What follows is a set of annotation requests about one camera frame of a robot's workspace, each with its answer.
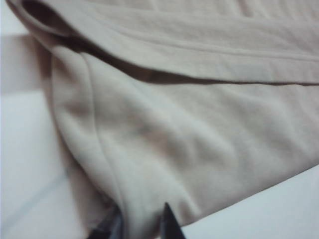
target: garment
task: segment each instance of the garment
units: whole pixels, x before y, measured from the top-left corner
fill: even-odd
[[[316,0],[8,0],[74,158],[152,238],[319,163]]]

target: stitching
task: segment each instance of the stitching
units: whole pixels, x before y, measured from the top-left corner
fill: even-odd
[[[174,44],[172,42],[166,42],[165,44],[161,41],[169,41],[169,39],[159,36],[156,39],[152,39],[152,36],[148,36],[148,39],[145,39],[145,35],[143,36],[138,36],[142,32],[138,31],[132,31],[127,28],[117,26],[117,28],[114,28],[111,24],[107,23],[106,21],[103,22],[103,24],[99,21],[98,18],[92,17],[89,15],[86,11],[84,11],[79,5],[76,5],[78,9],[85,14],[87,17],[90,19],[94,20],[97,22],[99,25],[106,25],[108,26],[111,30],[123,34],[127,37],[134,38],[137,40],[141,40],[144,42],[150,42],[153,44],[158,44],[158,45],[168,45],[172,47],[177,47],[177,48],[182,48],[182,49],[188,49],[188,50],[197,50],[197,51],[209,51],[212,53],[219,53],[219,54],[228,54],[228,55],[238,55],[238,56],[251,56],[251,57],[260,57],[260,58],[276,58],[276,59],[291,59],[291,60],[299,60],[299,61],[319,61],[319,57],[317,56],[312,56],[312,55],[300,55],[300,54],[289,54],[289,53],[277,53],[277,52],[266,52],[266,51],[249,51],[247,49],[241,49],[241,48],[227,48],[227,47],[221,47],[221,46],[216,46],[216,45],[208,45],[208,44],[192,44],[190,45],[186,41],[181,41],[179,40],[180,43],[182,44],[187,44],[187,45],[178,45]]]
[[[90,68],[90,65],[89,65],[87,59],[85,58],[84,54],[81,53],[81,52],[78,53],[78,54],[82,57],[84,63],[87,66],[88,77],[89,77],[89,81],[90,81],[90,84],[89,84],[90,85],[90,89],[89,90],[90,90],[91,96],[92,96],[91,97],[91,106],[92,106],[92,110],[93,110],[94,133],[95,133],[95,136],[96,136],[96,139],[97,139],[97,142],[98,142],[98,147],[99,147],[100,151],[102,152],[102,155],[104,157],[105,162],[108,164],[109,168],[111,169],[110,163],[106,159],[105,152],[104,152],[104,150],[102,148],[100,135],[98,133],[99,131],[97,129],[97,120],[96,120],[96,110],[95,110],[95,102],[94,102],[94,91],[93,91],[93,82],[92,82],[91,68]],[[115,186],[115,189],[116,189],[116,194],[118,196],[119,203],[121,204],[121,207],[123,209],[122,215],[123,215],[123,217],[125,219],[125,222],[127,222],[127,218],[126,218],[127,217],[126,216],[127,215],[127,213],[126,213],[127,209],[126,209],[126,205],[124,204],[124,201],[123,201],[123,196],[122,196],[121,190],[117,186],[118,185],[117,177],[116,177],[115,174],[113,174],[112,170],[110,170],[110,174],[111,174],[111,177],[114,179],[114,182],[115,182],[114,186]]]

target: cloth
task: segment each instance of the cloth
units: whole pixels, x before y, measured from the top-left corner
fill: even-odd
[[[7,0],[70,151],[152,238],[319,164],[316,0]]]

